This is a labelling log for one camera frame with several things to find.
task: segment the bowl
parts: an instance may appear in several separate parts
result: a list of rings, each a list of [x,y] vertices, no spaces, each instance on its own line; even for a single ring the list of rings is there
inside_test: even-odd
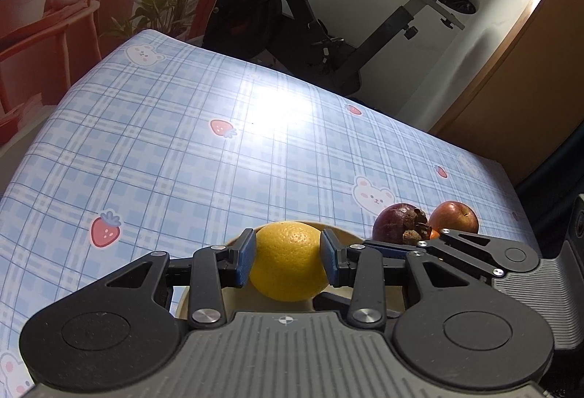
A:
[[[331,229],[337,238],[343,245],[352,245],[354,243],[363,243],[363,240],[356,235],[352,234],[351,232],[347,232],[346,230],[340,229],[338,227],[332,225],[326,225],[324,223],[320,223],[317,221],[310,221],[310,220],[296,220],[301,223],[305,223],[306,225],[310,225],[318,229],[319,231],[323,231],[324,229]],[[262,228],[266,225],[261,225],[253,229],[256,233],[258,233]],[[237,238],[231,239],[226,243],[226,245],[230,245],[235,242]],[[386,286],[385,287],[385,299],[387,302],[387,308],[392,309],[395,311],[404,311],[404,299],[402,297],[402,288],[400,286]],[[339,296],[344,296],[346,298],[350,298],[353,292],[352,287],[344,286],[344,287],[332,287],[327,286],[325,291],[331,292],[333,294],[337,294]],[[251,281],[248,281],[247,284],[242,287],[241,289],[235,287],[224,287],[223,290],[223,302],[225,303],[226,314],[227,317],[231,317],[233,312],[238,310],[244,311],[256,311],[256,312],[311,312],[314,311],[312,307],[311,299],[306,301],[298,301],[298,302],[283,302],[283,301],[276,301],[274,299],[268,298],[261,294],[255,287]],[[188,310],[188,297],[189,297],[189,288],[186,287],[180,296],[179,305],[176,308],[176,316],[181,319],[186,319],[187,317],[187,310]]]

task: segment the wooden door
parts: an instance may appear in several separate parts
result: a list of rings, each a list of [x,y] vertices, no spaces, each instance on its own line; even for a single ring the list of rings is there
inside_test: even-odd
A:
[[[516,184],[583,120],[584,0],[542,0],[430,133],[500,162]]]

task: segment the crosshair marking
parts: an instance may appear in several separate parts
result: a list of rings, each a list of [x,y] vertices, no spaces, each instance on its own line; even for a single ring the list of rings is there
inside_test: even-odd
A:
[[[288,325],[291,324],[292,322],[294,322],[296,319],[290,317],[290,316],[282,316],[280,318],[278,318],[278,322],[280,324],[284,324],[284,325]]]

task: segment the blue plaid tablecloth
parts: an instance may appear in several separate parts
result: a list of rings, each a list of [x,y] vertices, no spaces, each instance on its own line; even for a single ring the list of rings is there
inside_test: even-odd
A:
[[[147,252],[188,257],[283,219],[369,237],[387,205],[430,213],[445,200],[471,206],[480,233],[537,248],[497,163],[143,31],[71,88],[0,201],[4,394],[30,386],[18,337],[32,314]]]

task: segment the orange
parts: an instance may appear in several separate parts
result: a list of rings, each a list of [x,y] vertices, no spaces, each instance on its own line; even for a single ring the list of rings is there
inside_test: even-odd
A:
[[[328,286],[320,261],[320,231],[298,221],[279,221],[257,234],[249,279],[276,301],[310,299]]]

